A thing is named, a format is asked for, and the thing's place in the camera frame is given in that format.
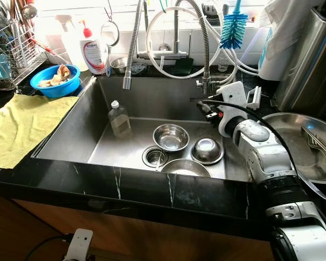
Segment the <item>yellow cloth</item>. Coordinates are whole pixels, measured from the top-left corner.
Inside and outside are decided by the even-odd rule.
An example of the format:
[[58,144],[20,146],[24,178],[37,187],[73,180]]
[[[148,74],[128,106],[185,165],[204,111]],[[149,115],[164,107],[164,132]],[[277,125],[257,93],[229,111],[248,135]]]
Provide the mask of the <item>yellow cloth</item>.
[[0,109],[0,168],[13,169],[52,132],[77,99],[15,95]]

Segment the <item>stainless steel sink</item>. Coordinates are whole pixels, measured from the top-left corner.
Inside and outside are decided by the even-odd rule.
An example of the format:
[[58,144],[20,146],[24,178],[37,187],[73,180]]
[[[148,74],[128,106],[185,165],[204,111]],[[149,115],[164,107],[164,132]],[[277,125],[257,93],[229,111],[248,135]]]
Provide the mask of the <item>stainless steel sink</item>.
[[[173,159],[191,159],[191,148],[200,138],[213,138],[225,148],[221,161],[207,166],[212,178],[249,181],[245,161],[230,139],[222,139],[196,107],[202,92],[194,79],[133,78],[131,90],[122,89],[122,77],[98,77],[53,135],[40,146],[37,158],[151,170],[142,160],[144,151],[155,143],[152,133],[164,123],[182,126],[190,143],[180,152],[168,153]],[[109,104],[118,100],[128,109],[132,135],[116,139],[107,114]]]

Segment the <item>bottle cap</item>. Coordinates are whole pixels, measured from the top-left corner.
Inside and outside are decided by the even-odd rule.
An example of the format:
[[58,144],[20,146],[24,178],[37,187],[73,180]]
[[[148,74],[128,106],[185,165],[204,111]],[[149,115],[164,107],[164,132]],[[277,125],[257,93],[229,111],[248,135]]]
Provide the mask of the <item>bottle cap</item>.
[[86,23],[85,23],[85,20],[84,19],[82,19],[81,22],[83,23],[83,26],[85,27],[83,29],[83,35],[86,38],[91,37],[93,35],[91,29],[89,29],[88,27],[86,27]]
[[118,108],[120,106],[120,104],[118,103],[117,100],[114,100],[113,102],[111,102],[111,107],[113,107],[114,109]]

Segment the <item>dish soap bottle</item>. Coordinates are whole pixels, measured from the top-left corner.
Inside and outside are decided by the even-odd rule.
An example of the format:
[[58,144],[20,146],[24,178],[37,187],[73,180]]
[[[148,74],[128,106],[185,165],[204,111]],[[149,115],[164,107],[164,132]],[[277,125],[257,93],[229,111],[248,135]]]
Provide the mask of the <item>dish soap bottle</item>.
[[111,107],[112,110],[108,113],[108,117],[114,135],[120,139],[130,135],[131,127],[127,109],[124,106],[120,106],[116,100],[111,103]]
[[80,40],[83,59],[92,73],[103,74],[106,72],[105,61],[108,57],[108,48],[102,43],[100,36],[98,38],[93,36],[92,31],[86,27],[85,20],[81,22],[85,27],[83,29],[85,38]]

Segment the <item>black countertop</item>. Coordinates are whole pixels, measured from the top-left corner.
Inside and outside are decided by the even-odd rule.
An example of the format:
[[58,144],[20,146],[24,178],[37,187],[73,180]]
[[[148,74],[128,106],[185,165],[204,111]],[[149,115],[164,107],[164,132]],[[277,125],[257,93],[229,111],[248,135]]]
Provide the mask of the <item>black countertop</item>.
[[[75,94],[90,77],[88,71],[81,73],[83,84]],[[243,81],[246,92],[262,86],[259,115],[275,112],[269,102],[277,83],[242,72],[236,79]],[[28,80],[20,92],[40,94]],[[13,94],[0,91],[0,107]],[[36,159],[31,154],[12,170],[0,169],[0,195],[267,240],[264,210],[253,183]],[[326,213],[326,202],[314,200]]]

